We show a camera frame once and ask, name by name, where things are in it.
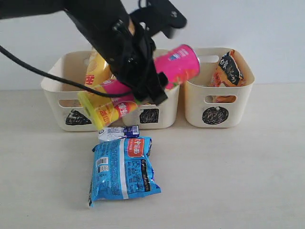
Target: black scribble sticker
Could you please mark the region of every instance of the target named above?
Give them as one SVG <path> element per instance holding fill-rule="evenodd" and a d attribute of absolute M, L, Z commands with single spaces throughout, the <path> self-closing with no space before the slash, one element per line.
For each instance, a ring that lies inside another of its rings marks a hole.
<path fill-rule="evenodd" d="M 68 117 L 66 118 L 66 125 L 87 125 L 92 122 L 80 112 L 72 109 Z"/>
<path fill-rule="evenodd" d="M 217 106 L 206 109 L 202 115 L 202 120 L 209 125 L 217 125 L 227 120 L 229 112 L 227 109 Z"/>
<path fill-rule="evenodd" d="M 140 114 L 140 123 L 157 123 L 159 121 L 159 109 L 145 109 Z"/>
<path fill-rule="evenodd" d="M 228 80 L 236 86 L 238 85 L 239 80 L 244 78 L 237 68 L 235 60 L 228 53 L 222 57 L 219 66 L 227 75 Z"/>

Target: black cable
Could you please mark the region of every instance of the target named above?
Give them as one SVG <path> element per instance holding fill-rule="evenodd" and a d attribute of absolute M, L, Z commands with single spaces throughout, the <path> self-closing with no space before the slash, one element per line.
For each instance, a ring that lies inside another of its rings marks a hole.
<path fill-rule="evenodd" d="M 123 97 L 123 96 L 129 95 L 129 94 L 132 93 L 132 91 L 125 92 L 125 93 L 122 93 L 122 94 L 107 94 L 107 93 L 102 93 L 102 92 L 96 91 L 96 90 L 94 90 L 92 88 L 86 87 L 86 86 L 84 86 L 84 85 L 82 85 L 80 83 L 77 83 L 77 82 L 74 82 L 74 81 L 71 81 L 71 80 L 67 80 L 67 79 L 63 79 L 63 78 L 60 78 L 58 76 L 46 73 L 46 72 L 44 72 L 42 70 L 39 70 L 39 69 L 37 69 L 37 68 L 35 68 L 35 67 L 25 63 L 25 62 L 23 62 L 22 60 L 20 60 L 19 58 L 17 58 L 13 54 L 11 54 L 9 51 L 7 51 L 5 48 L 3 48 L 1 45 L 0 45 L 0 53 L 2 53 L 6 57 L 8 57 L 12 61 L 14 61 L 16 64 L 20 65 L 21 67 L 23 67 L 23 68 L 25 68 L 25 69 L 33 72 L 33 73 L 36 73 L 38 75 L 42 75 L 42 76 L 47 77 L 47 78 L 52 79 L 52 80 L 59 81 L 61 83 L 72 85 L 74 87 L 83 89 L 85 91 L 91 92 L 93 94 L 96 94 L 96 95 L 99 95 L 99 96 L 102 96 L 102 97 L 118 98 L 118 97 Z"/>

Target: barcode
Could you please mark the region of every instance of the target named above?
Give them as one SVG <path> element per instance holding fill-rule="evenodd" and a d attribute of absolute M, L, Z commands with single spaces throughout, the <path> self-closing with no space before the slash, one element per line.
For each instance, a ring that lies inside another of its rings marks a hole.
<path fill-rule="evenodd" d="M 99 167 L 99 173 L 104 172 L 104 171 L 109 171 L 108 166 L 100 166 Z"/>
<path fill-rule="evenodd" d="M 108 158 L 107 157 L 101 157 L 96 161 L 96 166 L 99 166 L 101 164 L 108 164 Z"/>
<path fill-rule="evenodd" d="M 139 134 L 139 127 L 138 126 L 133 126 L 132 127 L 132 134 L 133 135 L 138 135 Z"/>

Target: black circle drawing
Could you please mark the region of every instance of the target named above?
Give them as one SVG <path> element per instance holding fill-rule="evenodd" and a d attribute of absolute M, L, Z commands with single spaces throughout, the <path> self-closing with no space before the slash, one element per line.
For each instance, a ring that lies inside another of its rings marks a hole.
<path fill-rule="evenodd" d="M 228 116 L 228 110 L 221 106 L 209 107 L 204 111 L 202 120 L 209 125 L 217 125 L 227 120 Z"/>

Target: table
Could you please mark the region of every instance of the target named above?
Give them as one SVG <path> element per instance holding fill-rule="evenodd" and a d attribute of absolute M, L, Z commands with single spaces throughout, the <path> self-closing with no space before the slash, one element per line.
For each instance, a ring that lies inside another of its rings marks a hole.
<path fill-rule="evenodd" d="M 305 228 L 305 84 L 255 84 L 241 123 L 142 130 L 162 193 L 88 207 L 96 132 L 61 130 L 42 91 L 0 92 L 2 229 Z"/>

